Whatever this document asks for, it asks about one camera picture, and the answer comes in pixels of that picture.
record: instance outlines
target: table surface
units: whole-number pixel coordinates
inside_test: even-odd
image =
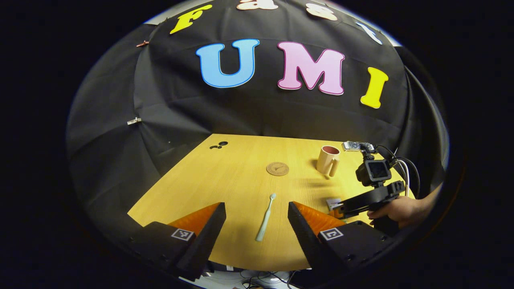
[[[221,141],[228,144],[210,149]],[[321,147],[341,151],[334,177],[316,170]],[[383,159],[379,154],[375,159]],[[283,162],[289,172],[273,176],[271,162]],[[261,271],[309,268],[287,219],[288,203],[296,201],[328,213],[327,198],[347,198],[372,190],[357,181],[362,163],[359,152],[345,152],[342,141],[212,134],[163,176],[128,214],[141,226],[153,221],[168,224],[193,211],[225,202],[227,219],[216,240],[210,261]],[[401,177],[391,170],[392,179]],[[264,239],[255,240],[269,204],[277,194]],[[370,222],[366,213],[346,221]]]

